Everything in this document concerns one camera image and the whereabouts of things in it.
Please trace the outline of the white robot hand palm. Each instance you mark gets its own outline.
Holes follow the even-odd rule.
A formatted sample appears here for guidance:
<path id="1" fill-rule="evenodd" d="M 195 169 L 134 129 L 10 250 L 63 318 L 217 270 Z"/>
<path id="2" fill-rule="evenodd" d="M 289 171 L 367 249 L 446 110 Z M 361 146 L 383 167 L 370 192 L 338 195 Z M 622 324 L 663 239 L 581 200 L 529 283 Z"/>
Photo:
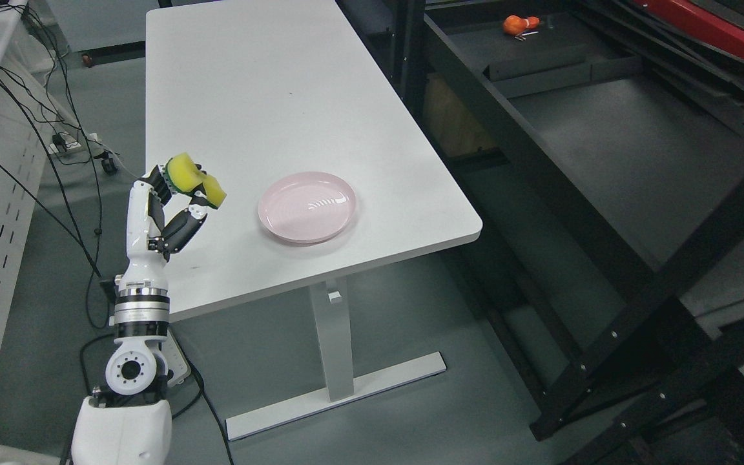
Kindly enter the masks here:
<path id="1" fill-rule="evenodd" d="M 118 291 L 153 288 L 168 291 L 169 284 L 163 270 L 167 264 L 157 246 L 151 242 L 161 236 L 163 204 L 154 186 L 145 180 L 134 181 L 128 197 L 126 254 L 127 270 L 116 282 Z"/>

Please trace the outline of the black white robot index finger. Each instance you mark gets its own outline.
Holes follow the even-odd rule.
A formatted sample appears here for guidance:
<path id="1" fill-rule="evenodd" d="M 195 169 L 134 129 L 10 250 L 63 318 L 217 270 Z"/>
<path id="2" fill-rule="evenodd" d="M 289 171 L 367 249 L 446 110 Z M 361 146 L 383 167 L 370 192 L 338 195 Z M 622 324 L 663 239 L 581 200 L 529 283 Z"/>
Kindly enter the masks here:
<path id="1" fill-rule="evenodd" d="M 152 194 L 162 206 L 168 204 L 174 194 L 165 165 L 155 165 L 147 176 L 143 177 L 143 183 L 150 185 Z"/>

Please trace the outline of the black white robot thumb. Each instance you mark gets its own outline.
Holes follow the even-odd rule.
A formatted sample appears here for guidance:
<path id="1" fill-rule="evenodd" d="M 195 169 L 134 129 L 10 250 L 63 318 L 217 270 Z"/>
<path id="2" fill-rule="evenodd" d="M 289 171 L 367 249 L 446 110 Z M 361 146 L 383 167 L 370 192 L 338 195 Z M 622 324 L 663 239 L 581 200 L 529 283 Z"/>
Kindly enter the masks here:
<path id="1" fill-rule="evenodd" d="M 159 207 L 159 212 L 154 221 L 154 226 L 157 228 L 156 234 L 150 234 L 150 250 L 160 254 L 175 254 L 182 251 L 201 229 L 205 223 L 210 202 L 203 191 L 195 191 L 189 205 L 165 225 L 162 225 L 162 204 L 158 204 L 156 200 L 154 205 Z"/>

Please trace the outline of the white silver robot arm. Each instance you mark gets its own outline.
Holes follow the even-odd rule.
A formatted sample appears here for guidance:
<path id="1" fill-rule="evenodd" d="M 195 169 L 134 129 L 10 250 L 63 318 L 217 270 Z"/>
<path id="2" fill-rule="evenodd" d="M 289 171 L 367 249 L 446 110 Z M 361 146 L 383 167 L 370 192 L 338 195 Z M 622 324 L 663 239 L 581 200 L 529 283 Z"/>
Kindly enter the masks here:
<path id="1" fill-rule="evenodd" d="M 218 208 L 225 193 L 186 153 L 153 167 L 128 197 L 127 270 L 115 280 L 116 350 L 106 385 L 81 404 L 72 464 L 162 464 L 173 431 L 166 398 L 171 371 L 161 347 L 169 330 L 163 269 Z"/>

